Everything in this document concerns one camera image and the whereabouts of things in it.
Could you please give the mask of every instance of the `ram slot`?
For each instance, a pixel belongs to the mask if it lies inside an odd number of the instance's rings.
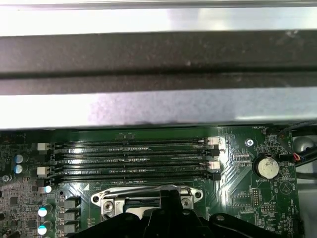
[[[139,161],[139,162],[126,162],[126,163],[94,163],[94,164],[62,164],[56,165],[59,169],[91,169],[91,168],[117,168],[117,167],[151,167],[151,166],[177,166],[177,165],[199,165],[208,160],[170,160],[170,161]]]
[[[170,173],[205,170],[204,166],[165,166],[165,167],[134,167],[134,168],[94,168],[88,169],[64,169],[55,173],[56,176],[86,176],[86,175],[130,175],[130,174],[148,174],[148,173]]]
[[[179,177],[198,177],[206,178],[207,171],[185,171],[185,172],[169,172],[169,173],[135,173],[135,174],[112,174],[112,175],[74,175],[74,176],[51,176],[50,179],[61,183],[62,181],[78,181],[78,180],[127,180],[127,179],[179,179]]]
[[[111,141],[74,141],[65,143],[56,143],[55,148],[62,149],[67,147],[85,147],[85,146],[122,146],[122,145],[142,145],[142,146],[163,146],[163,145],[197,145],[205,143],[205,138],[188,138],[188,139],[167,139],[167,140],[111,140]]]
[[[162,155],[142,155],[142,156],[86,156],[86,157],[63,157],[55,155],[55,161],[58,164],[90,164],[90,163],[120,163],[120,162],[143,162],[143,161],[161,161],[161,160],[203,160],[209,156],[202,156],[201,153],[193,154],[162,154]]]
[[[178,156],[180,154],[200,154],[208,155],[209,151],[205,149],[172,149],[172,150],[142,150],[142,151],[100,151],[100,152],[78,152],[62,153],[55,155],[56,158],[85,158],[85,157],[115,157],[115,156]]]

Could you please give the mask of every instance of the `capacitor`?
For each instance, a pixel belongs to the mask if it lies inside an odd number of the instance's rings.
[[[17,164],[21,164],[23,162],[27,162],[29,160],[29,156],[26,154],[16,155],[14,156],[14,161]]]
[[[5,219],[5,213],[0,212],[0,221],[3,221]]]
[[[29,167],[26,165],[26,164],[20,164],[20,165],[16,165],[14,166],[13,168],[13,172],[15,174],[22,174],[22,173],[25,173],[29,170]]]
[[[261,178],[274,179],[278,176],[278,162],[271,156],[260,156],[253,162],[254,172]]]
[[[7,238],[20,238],[21,237],[21,232],[20,231],[14,231],[11,233]]]
[[[44,192],[45,193],[50,193],[50,192],[52,192],[52,190],[53,190],[52,186],[47,185],[47,186],[44,187]]]
[[[38,234],[43,236],[45,235],[50,229],[52,229],[53,224],[50,221],[45,221],[42,225],[38,227]]]
[[[44,207],[41,207],[38,210],[38,214],[40,217],[45,217],[47,214],[51,213],[52,210],[53,210],[53,206],[47,203],[44,205]]]

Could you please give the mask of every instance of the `screw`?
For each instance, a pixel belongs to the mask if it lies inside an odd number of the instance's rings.
[[[201,198],[201,197],[202,197],[202,194],[201,194],[200,192],[196,192],[196,193],[195,193],[195,197],[196,197],[196,198]]]
[[[110,201],[105,202],[105,203],[104,203],[104,210],[105,210],[106,212],[112,211],[112,210],[113,210],[113,203],[110,202]]]
[[[93,201],[94,201],[94,202],[99,202],[99,197],[98,197],[98,196],[94,196],[94,197],[93,197]]]
[[[221,216],[221,215],[216,216],[216,219],[217,219],[218,221],[224,221],[224,217]]]
[[[249,147],[254,145],[254,141],[252,139],[247,139],[245,143],[246,143],[246,146],[249,146]]]
[[[184,208],[188,208],[188,207],[190,207],[191,202],[190,202],[190,200],[188,198],[183,198],[182,199],[182,205],[183,205]]]
[[[3,182],[9,182],[9,180],[10,180],[10,177],[8,175],[3,175],[2,177]]]

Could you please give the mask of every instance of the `electrolytic capacitor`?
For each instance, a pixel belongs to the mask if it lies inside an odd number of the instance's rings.
[[[13,172],[15,174],[22,174],[22,173],[26,173],[29,170],[29,167],[26,164],[20,164],[20,165],[16,165],[13,168]]]
[[[17,164],[25,163],[29,160],[29,156],[26,154],[16,155],[14,156],[14,161]]]
[[[38,227],[38,234],[43,236],[45,235],[50,229],[52,229],[53,224],[50,221],[44,222],[42,225]]]
[[[47,185],[47,186],[44,187],[44,192],[45,193],[50,193],[50,192],[52,192],[52,190],[53,190],[53,187],[50,186],[50,185]]]
[[[53,210],[53,206],[47,203],[44,205],[44,207],[41,207],[38,210],[38,214],[40,217],[45,217],[47,214],[51,213],[52,210]]]

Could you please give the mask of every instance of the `integrated circuit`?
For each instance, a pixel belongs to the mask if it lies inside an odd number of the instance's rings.
[[[11,197],[10,198],[10,205],[17,205],[18,204],[18,197]]]

